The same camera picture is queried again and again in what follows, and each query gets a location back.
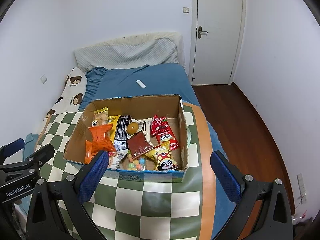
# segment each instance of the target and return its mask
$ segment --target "white door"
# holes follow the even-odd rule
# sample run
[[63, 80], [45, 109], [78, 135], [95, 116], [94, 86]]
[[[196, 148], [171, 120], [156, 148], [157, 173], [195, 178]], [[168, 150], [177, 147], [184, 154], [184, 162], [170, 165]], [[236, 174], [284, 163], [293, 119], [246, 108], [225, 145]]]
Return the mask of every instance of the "white door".
[[243, 0], [198, 0], [193, 85], [228, 84], [239, 41]]

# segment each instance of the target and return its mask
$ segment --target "remote control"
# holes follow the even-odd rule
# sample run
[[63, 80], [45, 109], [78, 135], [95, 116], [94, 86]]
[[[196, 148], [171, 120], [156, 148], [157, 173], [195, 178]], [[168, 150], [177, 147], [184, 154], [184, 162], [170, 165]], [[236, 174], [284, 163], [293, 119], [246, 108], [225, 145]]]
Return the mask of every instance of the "remote control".
[[146, 87], [146, 85], [143, 84], [141, 80], [137, 80], [136, 82], [137, 82], [137, 84], [138, 84], [140, 87], [142, 87], [142, 88], [145, 88], [145, 87]]

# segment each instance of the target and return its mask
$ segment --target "checkered blanket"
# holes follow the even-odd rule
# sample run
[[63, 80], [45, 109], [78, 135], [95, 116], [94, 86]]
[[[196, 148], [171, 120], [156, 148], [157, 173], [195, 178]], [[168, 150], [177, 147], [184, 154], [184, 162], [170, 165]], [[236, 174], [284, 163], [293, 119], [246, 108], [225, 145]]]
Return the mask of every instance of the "checkered blanket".
[[[108, 239], [199, 239], [202, 213], [202, 168], [196, 119], [190, 106], [183, 106], [192, 134], [188, 170], [183, 182], [153, 183], [103, 177], [91, 200], [84, 203], [88, 214]], [[48, 182], [76, 174], [79, 166], [63, 159], [65, 144], [81, 111], [52, 115], [37, 150], [48, 143], [54, 157], [40, 169]], [[70, 234], [80, 239], [63, 201], [59, 206]]]

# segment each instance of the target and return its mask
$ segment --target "bear print blanket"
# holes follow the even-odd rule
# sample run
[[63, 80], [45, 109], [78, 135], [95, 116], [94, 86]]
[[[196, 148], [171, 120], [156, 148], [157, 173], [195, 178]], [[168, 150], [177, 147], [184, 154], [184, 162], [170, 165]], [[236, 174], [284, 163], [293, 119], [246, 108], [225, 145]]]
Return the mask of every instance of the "bear print blanket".
[[65, 88], [61, 97], [49, 110], [46, 117], [53, 114], [76, 112], [82, 102], [87, 86], [85, 74], [75, 67], [67, 76]]

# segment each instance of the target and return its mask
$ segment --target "wooden floor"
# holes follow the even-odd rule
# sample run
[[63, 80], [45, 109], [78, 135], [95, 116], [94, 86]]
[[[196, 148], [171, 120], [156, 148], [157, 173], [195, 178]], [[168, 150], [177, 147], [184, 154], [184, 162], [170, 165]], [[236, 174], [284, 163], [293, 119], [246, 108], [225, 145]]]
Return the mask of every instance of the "wooden floor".
[[[244, 94], [235, 84], [193, 86], [193, 89], [230, 163], [256, 180], [271, 182], [280, 178], [294, 209], [289, 177], [279, 150]], [[255, 206], [241, 238], [249, 234], [259, 207], [260, 203]]]

